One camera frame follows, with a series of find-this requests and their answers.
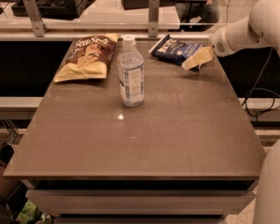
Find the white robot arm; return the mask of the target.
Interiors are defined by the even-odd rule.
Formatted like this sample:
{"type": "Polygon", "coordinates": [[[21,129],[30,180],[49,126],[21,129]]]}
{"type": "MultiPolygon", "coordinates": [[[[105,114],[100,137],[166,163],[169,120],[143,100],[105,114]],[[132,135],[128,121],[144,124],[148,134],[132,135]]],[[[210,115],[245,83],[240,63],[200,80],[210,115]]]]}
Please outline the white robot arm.
{"type": "MultiPolygon", "coordinates": [[[[187,58],[182,67],[189,70],[214,55],[224,57],[266,46],[273,47],[280,58],[280,0],[259,0],[248,17],[217,30],[210,46],[187,58]]],[[[253,224],[280,224],[280,139],[262,164],[253,224]]]]}

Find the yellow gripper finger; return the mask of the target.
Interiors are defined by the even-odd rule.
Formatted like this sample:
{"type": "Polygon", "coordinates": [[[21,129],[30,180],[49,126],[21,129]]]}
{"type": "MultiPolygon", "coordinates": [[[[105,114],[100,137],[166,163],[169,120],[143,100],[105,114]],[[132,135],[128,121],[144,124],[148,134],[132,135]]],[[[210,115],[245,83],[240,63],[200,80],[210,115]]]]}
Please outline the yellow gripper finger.
{"type": "Polygon", "coordinates": [[[201,67],[203,64],[210,62],[214,56],[215,54],[210,47],[202,47],[182,63],[182,68],[190,70],[191,68],[201,67]]]}

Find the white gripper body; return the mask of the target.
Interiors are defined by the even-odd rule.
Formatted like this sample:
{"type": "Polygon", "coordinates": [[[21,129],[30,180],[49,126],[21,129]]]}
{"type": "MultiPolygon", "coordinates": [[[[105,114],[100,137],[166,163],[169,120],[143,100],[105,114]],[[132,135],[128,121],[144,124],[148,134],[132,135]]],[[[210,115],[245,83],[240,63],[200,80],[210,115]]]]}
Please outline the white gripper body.
{"type": "Polygon", "coordinates": [[[210,37],[209,44],[218,57],[226,57],[236,52],[229,43],[230,26],[224,26],[216,30],[210,37]]]}

